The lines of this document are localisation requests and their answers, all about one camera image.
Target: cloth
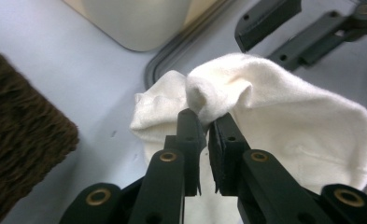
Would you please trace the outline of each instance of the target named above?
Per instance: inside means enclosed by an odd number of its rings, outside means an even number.
[[[234,53],[187,77],[171,71],[135,100],[131,129],[145,142],[148,160],[167,134],[176,134],[177,113],[189,107],[205,128],[230,112],[252,148],[273,153],[316,193],[332,183],[367,183],[367,110],[266,59]],[[186,199],[185,221],[236,223],[236,199],[213,194],[206,150],[200,169],[204,195]]]

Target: white cloth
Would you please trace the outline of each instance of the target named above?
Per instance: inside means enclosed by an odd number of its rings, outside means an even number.
[[[131,129],[148,159],[176,134],[177,113],[189,107],[204,126],[230,112],[252,148],[273,153],[304,187],[367,183],[367,110],[315,87],[262,58],[235,53],[204,63],[184,77],[165,74],[135,96]],[[187,199],[186,223],[236,223],[235,198],[213,194],[207,151],[202,153],[204,195]]]

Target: brown textured object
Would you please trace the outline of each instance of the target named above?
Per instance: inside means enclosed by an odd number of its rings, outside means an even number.
[[[0,222],[77,142],[76,125],[0,55]]]

